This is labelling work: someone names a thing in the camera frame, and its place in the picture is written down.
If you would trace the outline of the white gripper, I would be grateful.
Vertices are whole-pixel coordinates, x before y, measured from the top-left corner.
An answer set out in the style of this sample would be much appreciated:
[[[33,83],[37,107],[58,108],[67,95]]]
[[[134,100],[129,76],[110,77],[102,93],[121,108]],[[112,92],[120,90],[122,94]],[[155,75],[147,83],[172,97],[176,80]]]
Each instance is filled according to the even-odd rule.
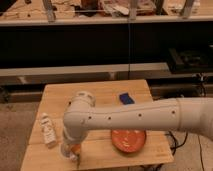
[[[61,143],[61,153],[64,157],[69,158],[72,162],[77,162],[77,168],[80,166],[81,162],[81,145],[72,144],[69,139],[64,136]]]

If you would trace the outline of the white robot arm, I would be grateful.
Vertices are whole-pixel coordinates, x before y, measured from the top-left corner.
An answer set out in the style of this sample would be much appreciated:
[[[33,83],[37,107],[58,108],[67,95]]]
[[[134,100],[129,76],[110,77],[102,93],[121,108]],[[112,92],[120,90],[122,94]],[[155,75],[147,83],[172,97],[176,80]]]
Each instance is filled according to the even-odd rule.
[[[96,107],[90,92],[79,91],[63,115],[62,155],[76,160],[71,148],[81,144],[90,130],[106,129],[190,132],[213,141],[213,98],[169,98]]]

